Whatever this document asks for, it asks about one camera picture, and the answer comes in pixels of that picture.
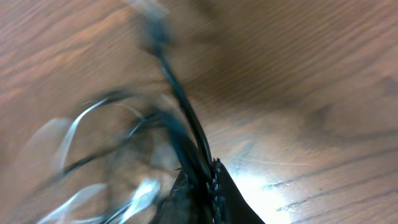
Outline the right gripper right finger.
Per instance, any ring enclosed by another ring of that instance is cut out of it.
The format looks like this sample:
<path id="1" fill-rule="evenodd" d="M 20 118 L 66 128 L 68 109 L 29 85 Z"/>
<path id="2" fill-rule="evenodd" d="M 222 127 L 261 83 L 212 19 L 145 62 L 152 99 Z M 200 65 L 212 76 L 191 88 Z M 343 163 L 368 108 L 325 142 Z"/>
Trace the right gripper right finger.
<path id="1" fill-rule="evenodd" d="M 223 163 L 216 159 L 214 209 L 216 224 L 265 224 L 243 198 Z"/>

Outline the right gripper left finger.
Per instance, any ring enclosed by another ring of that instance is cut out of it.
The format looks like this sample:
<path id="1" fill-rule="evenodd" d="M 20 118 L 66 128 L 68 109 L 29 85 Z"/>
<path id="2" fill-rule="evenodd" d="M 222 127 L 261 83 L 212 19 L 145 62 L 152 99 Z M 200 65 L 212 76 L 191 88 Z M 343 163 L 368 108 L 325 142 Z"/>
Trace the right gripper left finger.
<path id="1" fill-rule="evenodd" d="M 150 224 L 197 224 L 198 208 L 187 174 L 181 170 L 169 195 L 163 200 Z"/>

